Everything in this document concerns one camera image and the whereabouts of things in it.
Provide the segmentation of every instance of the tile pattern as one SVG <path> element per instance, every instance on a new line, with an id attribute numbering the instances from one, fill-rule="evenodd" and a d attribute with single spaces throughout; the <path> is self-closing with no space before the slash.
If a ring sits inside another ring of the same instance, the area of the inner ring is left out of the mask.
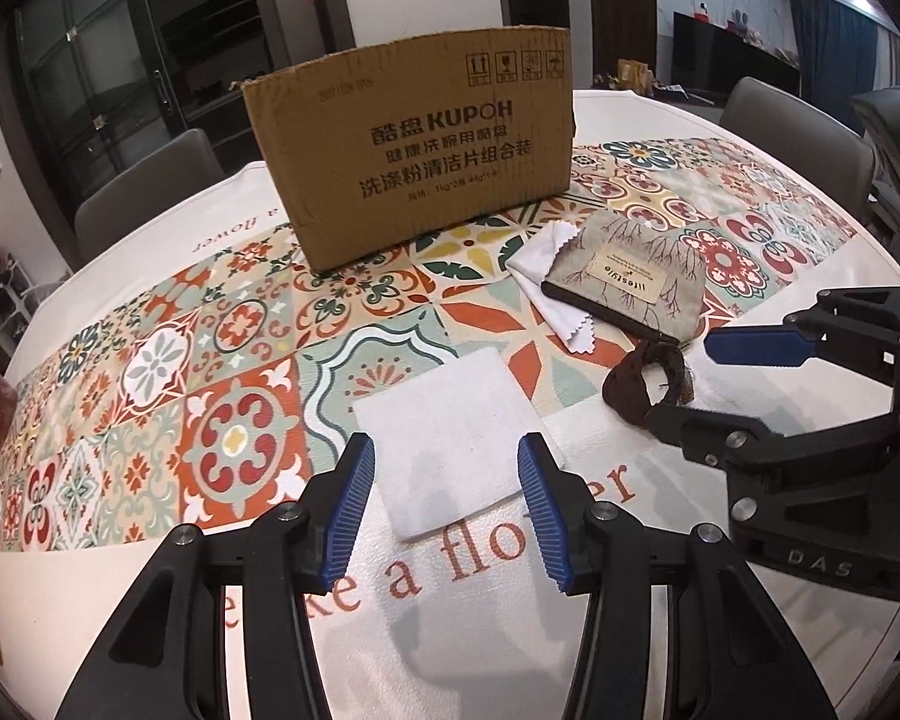
<path id="1" fill-rule="evenodd" d="M 574 149 L 565 196 L 365 258 L 308 268 L 288 224 L 174 274 L 21 381 L 0 451 L 0 550 L 79 549 L 212 527 L 298 498 L 357 425 L 353 401 L 478 348 L 549 415 L 599 391 L 631 340 L 597 322 L 568 354 L 506 261 L 549 220 L 610 207 L 706 263 L 698 335 L 854 234 L 839 212 L 720 139 Z"/>

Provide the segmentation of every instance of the brown cardboard box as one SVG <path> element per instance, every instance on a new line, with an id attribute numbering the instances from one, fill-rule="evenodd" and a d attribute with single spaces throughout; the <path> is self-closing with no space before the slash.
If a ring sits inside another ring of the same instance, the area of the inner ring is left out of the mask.
<path id="1" fill-rule="evenodd" d="M 244 86 L 311 268 L 565 191 L 570 33 L 513 26 L 350 50 Z"/>

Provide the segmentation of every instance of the folded white cloth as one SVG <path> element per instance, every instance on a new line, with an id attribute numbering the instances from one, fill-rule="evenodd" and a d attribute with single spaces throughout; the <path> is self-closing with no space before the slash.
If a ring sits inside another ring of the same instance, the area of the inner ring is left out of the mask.
<path id="1" fill-rule="evenodd" d="M 353 413 L 373 439 L 376 483 L 400 541 L 517 493 L 517 444 L 544 430 L 493 348 L 359 398 Z"/>
<path id="2" fill-rule="evenodd" d="M 593 351 L 593 319 L 586 311 L 548 298 L 540 292 L 540 283 L 549 274 L 557 252 L 579 234 L 580 230 L 568 221 L 549 221 L 506 262 L 506 269 L 524 295 L 575 354 Z"/>

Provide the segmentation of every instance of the blue rubber tip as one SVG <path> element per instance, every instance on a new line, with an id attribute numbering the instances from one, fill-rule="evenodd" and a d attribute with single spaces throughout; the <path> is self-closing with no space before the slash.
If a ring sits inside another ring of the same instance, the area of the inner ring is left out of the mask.
<path id="1" fill-rule="evenodd" d="M 720 365 L 800 367 L 816 353 L 796 327 L 717 327 L 703 339 L 703 348 Z"/>
<path id="2" fill-rule="evenodd" d="M 360 530 L 360 522 L 364 517 L 364 509 L 367 508 L 367 499 L 370 498 L 375 466 L 373 440 L 367 437 L 326 530 L 320 577 L 327 589 L 330 589 L 336 580 L 343 579 L 343 575 L 346 574 L 353 545 L 357 541 L 357 531 Z"/>
<path id="3" fill-rule="evenodd" d="M 540 557 L 543 557 L 547 576 L 557 583 L 560 592 L 566 592 L 574 577 L 567 550 L 567 528 L 526 436 L 520 439 L 517 447 L 516 472 L 530 510 L 530 522 L 540 545 Z"/>

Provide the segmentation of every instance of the table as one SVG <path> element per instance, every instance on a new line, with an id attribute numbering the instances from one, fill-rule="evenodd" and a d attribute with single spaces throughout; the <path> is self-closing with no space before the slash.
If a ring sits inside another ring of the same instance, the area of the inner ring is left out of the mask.
<path id="1" fill-rule="evenodd" d="M 579 221 L 607 204 L 682 228 L 708 264 L 701 331 L 744 313 L 778 322 L 823 287 L 900 284 L 900 269 L 799 176 L 710 122 L 630 93 L 576 93 L 575 114 L 583 148 L 560 199 L 321 278 L 306 268 L 266 167 L 254 164 L 47 300 L 7 372 L 21 382 L 21 406 L 0 453 L 1 676 L 26 709 L 53 716 L 173 524 L 236 527 L 298 495 L 356 429 L 353 398 L 481 346 L 501 350 L 598 495 L 650 525 L 725 527 L 722 476 L 650 461 L 653 442 L 595 396 L 629 340 L 598 323 L 591 357 L 566 354 L 506 278 L 506 258 L 546 220 Z M 690 359 L 706 369 L 698 350 Z M 754 408 L 796 403 L 807 428 L 887 408 L 885 388 L 817 362 L 746 372 Z M 249 392 L 266 417 L 256 432 L 233 418 Z M 247 445 L 261 447 L 262 471 L 241 464 Z M 559 716 L 584 602 L 546 578 L 525 517 L 516 498 L 401 544 L 371 494 L 348 576 L 307 605 L 335 717 Z M 760 576 L 852 717 L 898 650 L 900 606 Z M 228 599 L 228 683 L 241 718 L 240 589 Z M 655 596 L 655 632 L 660 613 Z M 648 716 L 659 714 L 663 649 L 653 652 Z"/>

